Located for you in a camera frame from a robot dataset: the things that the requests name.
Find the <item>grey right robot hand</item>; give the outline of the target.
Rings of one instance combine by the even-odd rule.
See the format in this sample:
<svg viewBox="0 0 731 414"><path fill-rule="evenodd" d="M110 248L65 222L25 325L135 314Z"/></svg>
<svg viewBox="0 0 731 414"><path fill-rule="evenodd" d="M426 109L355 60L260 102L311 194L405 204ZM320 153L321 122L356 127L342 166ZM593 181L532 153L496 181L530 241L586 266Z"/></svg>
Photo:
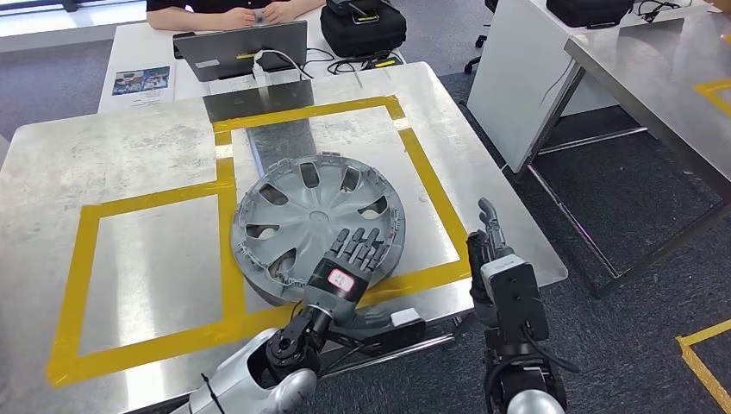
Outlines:
<svg viewBox="0 0 731 414"><path fill-rule="evenodd" d="M466 240L472 276L470 295L477 320L486 328L495 328L498 326L497 308L485 287L481 268L486 263L513 254L514 250L507 245L493 204L487 198L480 198L478 207L478 218L484 229L471 232Z"/></svg>

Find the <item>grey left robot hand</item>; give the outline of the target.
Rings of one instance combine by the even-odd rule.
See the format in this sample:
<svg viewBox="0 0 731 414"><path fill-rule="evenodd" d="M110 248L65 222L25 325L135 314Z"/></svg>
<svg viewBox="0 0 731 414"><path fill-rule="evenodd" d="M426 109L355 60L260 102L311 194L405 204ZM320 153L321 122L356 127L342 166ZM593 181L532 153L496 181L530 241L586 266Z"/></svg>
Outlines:
<svg viewBox="0 0 731 414"><path fill-rule="evenodd" d="M316 264L303 291L303 315L312 312L344 324L353 319L388 244L377 228L342 229Z"/></svg>

